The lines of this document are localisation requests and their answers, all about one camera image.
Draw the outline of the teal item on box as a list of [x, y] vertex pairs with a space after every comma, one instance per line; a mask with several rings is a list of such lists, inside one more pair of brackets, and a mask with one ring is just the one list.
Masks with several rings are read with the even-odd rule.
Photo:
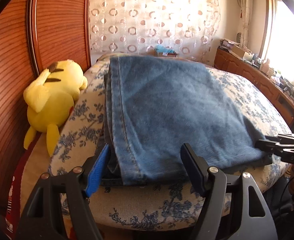
[[155, 46], [154, 51], [157, 57], [178, 57], [178, 54], [173, 49], [165, 48], [159, 44]]

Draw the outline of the blue denim pants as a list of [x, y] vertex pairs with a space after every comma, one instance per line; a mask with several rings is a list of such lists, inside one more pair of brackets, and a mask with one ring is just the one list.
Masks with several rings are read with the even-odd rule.
[[112, 56], [105, 81], [108, 169], [125, 186], [185, 180], [188, 143], [228, 172], [272, 163], [255, 148], [263, 133], [204, 64], [151, 56]]

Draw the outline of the circle patterned sheer curtain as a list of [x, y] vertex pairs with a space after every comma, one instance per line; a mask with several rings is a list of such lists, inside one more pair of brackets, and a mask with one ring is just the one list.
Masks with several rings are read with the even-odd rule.
[[205, 61], [220, 22], [218, 0], [89, 0], [90, 49]]

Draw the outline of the wooden wardrobe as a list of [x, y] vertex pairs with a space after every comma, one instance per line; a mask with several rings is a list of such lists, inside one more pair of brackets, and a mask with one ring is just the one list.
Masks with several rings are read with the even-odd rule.
[[91, 65], [88, 0], [0, 0], [0, 209], [24, 153], [24, 89], [52, 62]]

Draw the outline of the wooden sideboard cabinet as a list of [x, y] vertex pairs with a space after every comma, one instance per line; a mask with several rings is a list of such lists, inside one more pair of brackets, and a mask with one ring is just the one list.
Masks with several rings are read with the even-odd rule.
[[231, 53], [218, 48], [214, 67], [249, 80], [273, 104], [290, 128], [294, 125], [294, 101], [263, 72], [241, 61]]

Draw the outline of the blue floral white quilt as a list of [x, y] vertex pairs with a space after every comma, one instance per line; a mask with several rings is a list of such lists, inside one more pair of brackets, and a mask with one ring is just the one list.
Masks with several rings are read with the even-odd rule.
[[[49, 165], [54, 175], [66, 174], [82, 165], [103, 145], [105, 90], [103, 77], [110, 55], [101, 56], [86, 72], [87, 89], [80, 95], [64, 125]], [[271, 102], [247, 79], [209, 68], [239, 110], [265, 135], [291, 130]], [[90, 198], [97, 223], [144, 231], [167, 231], [191, 226], [204, 199], [189, 182], [156, 183], [145, 187], [103, 183]]]

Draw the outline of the yellow plush toy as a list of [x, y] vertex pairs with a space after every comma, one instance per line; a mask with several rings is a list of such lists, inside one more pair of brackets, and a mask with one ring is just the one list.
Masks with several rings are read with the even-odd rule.
[[24, 137], [25, 149], [33, 142], [36, 133], [46, 133], [47, 151], [53, 155], [60, 137], [59, 128], [68, 119], [80, 92], [87, 85], [82, 68], [73, 60], [54, 62], [42, 71], [23, 92], [30, 124]]

